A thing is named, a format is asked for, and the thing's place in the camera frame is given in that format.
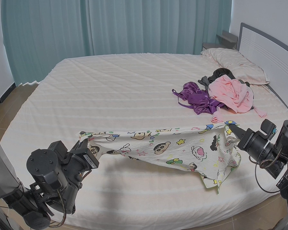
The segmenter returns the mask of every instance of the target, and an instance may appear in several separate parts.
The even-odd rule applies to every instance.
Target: purple satin fabric
[[[191,108],[196,114],[210,113],[213,114],[216,111],[216,107],[223,107],[225,104],[210,99],[208,92],[201,90],[195,82],[187,82],[183,86],[183,90],[177,93],[176,90],[172,89],[174,95],[180,97],[184,101],[188,101],[190,105],[181,104],[184,107]]]

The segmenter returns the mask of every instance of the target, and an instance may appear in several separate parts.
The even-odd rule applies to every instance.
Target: headboard
[[[271,81],[268,87],[288,107],[288,46],[241,23],[237,50],[265,71]]]

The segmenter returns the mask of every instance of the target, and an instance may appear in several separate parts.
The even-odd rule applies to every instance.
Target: yellow star
[[[177,141],[176,143],[178,144],[178,145],[181,145],[181,144],[184,144],[184,141],[185,140],[183,140],[183,139],[180,139],[179,141]]]
[[[232,133],[232,130],[229,128],[228,131],[226,131],[228,135]]]

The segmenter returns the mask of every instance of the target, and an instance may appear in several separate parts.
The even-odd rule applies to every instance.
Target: pink star outline
[[[142,151],[142,152],[138,152],[138,155],[139,156],[145,156],[145,154],[147,154],[148,152],[144,152],[144,151]]]

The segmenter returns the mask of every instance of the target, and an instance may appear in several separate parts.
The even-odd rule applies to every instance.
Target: star print
[[[179,141],[177,141],[176,143],[178,144],[178,145],[181,145],[181,144],[184,144],[184,141],[185,140],[183,140],[183,139],[180,139]]]
[[[230,134],[232,133],[232,130],[229,128],[229,129],[226,131],[226,133],[227,133],[228,135],[230,135]]]
[[[142,151],[142,152],[138,152],[138,155],[139,156],[145,156],[145,154],[147,154],[148,152],[144,152],[144,151]]]

